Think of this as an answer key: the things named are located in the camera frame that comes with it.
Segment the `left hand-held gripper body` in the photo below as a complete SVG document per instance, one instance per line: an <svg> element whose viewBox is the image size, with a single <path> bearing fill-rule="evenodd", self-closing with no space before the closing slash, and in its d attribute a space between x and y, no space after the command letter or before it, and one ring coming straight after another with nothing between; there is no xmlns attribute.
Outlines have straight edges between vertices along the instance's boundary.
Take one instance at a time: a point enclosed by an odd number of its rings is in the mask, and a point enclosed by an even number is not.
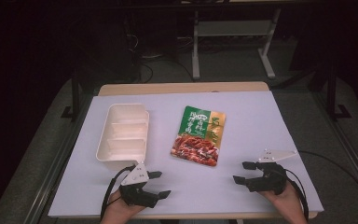
<svg viewBox="0 0 358 224"><path fill-rule="evenodd" d="M157 193L151 193L143 190L149 177L146 167L143 163L130 167L130 172L124 177L119 186L121 199L127 205L140 205L154 208L159 198Z"/></svg>

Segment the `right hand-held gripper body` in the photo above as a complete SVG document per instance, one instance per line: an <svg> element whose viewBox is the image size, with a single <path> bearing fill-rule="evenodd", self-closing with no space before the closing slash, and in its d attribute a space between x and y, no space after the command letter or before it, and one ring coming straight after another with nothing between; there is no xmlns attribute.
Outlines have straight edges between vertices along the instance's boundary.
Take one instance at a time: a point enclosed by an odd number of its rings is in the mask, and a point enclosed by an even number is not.
<svg viewBox="0 0 358 224"><path fill-rule="evenodd" d="M254 161L257 169L263 172L261 177L246 179L246 187L253 191L273 191L276 195L281 194L285 189L287 174L284 168L278 164L297 154L291 150L265 149L259 158Z"/></svg>

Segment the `person's right hand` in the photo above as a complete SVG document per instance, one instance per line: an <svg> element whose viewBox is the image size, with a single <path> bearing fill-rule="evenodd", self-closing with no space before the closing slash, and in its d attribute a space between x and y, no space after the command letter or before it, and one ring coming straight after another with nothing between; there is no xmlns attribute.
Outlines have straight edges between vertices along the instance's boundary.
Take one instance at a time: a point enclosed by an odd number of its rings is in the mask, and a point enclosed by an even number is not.
<svg viewBox="0 0 358 224"><path fill-rule="evenodd" d="M284 191L279 195L273 191L259 191L259 194L270 201L289 224L308 224L299 196L290 182L286 182Z"/></svg>

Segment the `person's left hand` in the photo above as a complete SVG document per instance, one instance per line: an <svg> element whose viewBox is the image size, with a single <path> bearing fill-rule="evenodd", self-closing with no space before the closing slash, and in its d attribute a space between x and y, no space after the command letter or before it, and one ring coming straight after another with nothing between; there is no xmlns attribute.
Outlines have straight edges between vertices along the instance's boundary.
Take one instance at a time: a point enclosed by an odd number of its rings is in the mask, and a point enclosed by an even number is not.
<svg viewBox="0 0 358 224"><path fill-rule="evenodd" d="M145 209L140 205L127 205L119 190L111 193L100 224L126 224L133 216Z"/></svg>

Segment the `white table sheet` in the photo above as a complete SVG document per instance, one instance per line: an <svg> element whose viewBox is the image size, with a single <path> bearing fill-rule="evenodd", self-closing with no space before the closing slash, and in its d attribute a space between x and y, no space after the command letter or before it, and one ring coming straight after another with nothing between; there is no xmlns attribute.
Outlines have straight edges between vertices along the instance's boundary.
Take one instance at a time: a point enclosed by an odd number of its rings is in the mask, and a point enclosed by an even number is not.
<svg viewBox="0 0 358 224"><path fill-rule="evenodd" d="M115 172L96 158L108 109L114 104L138 103L149 112L145 165L161 177L145 185L147 191L170 195L142 218L205 215L265 215L274 208L262 196L234 182L234 176L257 177L246 171L266 149L296 151L274 96L269 91L202 92L97 96L90 105L61 184L49 210L51 217L97 217ZM227 116L215 167L173 157L170 153L186 106L223 112Z"/></svg>

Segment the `white divided plastic box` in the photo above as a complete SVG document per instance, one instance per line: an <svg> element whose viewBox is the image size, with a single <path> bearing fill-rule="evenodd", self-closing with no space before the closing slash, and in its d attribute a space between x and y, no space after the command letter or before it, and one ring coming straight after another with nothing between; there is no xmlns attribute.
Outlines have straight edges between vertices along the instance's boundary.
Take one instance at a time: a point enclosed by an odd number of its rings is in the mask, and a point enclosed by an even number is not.
<svg viewBox="0 0 358 224"><path fill-rule="evenodd" d="M119 171L145 161L149 113L142 104L114 104L108 109L96 158Z"/></svg>

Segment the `green and red seasoning packet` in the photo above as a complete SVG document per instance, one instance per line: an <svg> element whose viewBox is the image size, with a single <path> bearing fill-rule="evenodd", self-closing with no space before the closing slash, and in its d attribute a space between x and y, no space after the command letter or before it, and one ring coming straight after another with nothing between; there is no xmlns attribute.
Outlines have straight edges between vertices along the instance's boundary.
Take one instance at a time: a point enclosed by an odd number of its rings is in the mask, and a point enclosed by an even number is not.
<svg viewBox="0 0 358 224"><path fill-rule="evenodd" d="M187 105L171 155L215 167L223 138L226 114Z"/></svg>

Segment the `black metal stand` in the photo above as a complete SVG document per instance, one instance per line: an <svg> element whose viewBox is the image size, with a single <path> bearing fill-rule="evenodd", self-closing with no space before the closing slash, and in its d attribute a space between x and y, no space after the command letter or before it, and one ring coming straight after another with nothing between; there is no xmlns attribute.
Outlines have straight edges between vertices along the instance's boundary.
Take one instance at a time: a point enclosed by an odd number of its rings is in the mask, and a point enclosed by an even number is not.
<svg viewBox="0 0 358 224"><path fill-rule="evenodd" d="M344 105L336 104L337 74L332 63L329 64L327 74L326 111L330 119L350 119L351 114Z"/></svg>
<svg viewBox="0 0 358 224"><path fill-rule="evenodd" d="M62 112L62 118L76 120L80 110L79 81L77 71L74 70L71 77L71 96L72 104L67 106Z"/></svg>

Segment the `grey metal frame rail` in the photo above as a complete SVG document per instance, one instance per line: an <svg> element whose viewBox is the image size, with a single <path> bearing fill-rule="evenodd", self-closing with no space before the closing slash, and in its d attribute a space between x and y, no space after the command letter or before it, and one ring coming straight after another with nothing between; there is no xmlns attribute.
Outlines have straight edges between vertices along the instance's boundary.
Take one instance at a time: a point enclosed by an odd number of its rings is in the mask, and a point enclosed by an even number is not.
<svg viewBox="0 0 358 224"><path fill-rule="evenodd" d="M30 145L26 159L29 181L34 180L35 192L21 224L38 224L55 192L62 171L72 153L92 95L58 95Z"/></svg>
<svg viewBox="0 0 358 224"><path fill-rule="evenodd" d="M338 124L340 119L351 119L351 114L344 105L334 105L332 109L329 109L330 104L324 100L320 93L314 92L312 97L317 106L322 110L324 118L327 120L327 123L332 128L336 138L344 149L353 170L353 175L358 181L358 155L355 151L355 147L351 144L349 138Z"/></svg>

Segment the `white metal table frame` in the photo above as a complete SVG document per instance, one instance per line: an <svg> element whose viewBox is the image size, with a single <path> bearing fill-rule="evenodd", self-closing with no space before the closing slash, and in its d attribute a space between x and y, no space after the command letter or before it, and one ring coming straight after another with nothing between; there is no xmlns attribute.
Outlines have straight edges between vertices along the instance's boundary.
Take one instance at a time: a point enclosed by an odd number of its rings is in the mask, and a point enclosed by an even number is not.
<svg viewBox="0 0 358 224"><path fill-rule="evenodd" d="M200 79L199 38L214 36L262 36L265 43L258 49L259 59L269 79L275 78L274 70L269 61L269 47L273 39L281 10L274 10L270 20L258 21L199 21L199 13L195 12L193 26L192 76Z"/></svg>

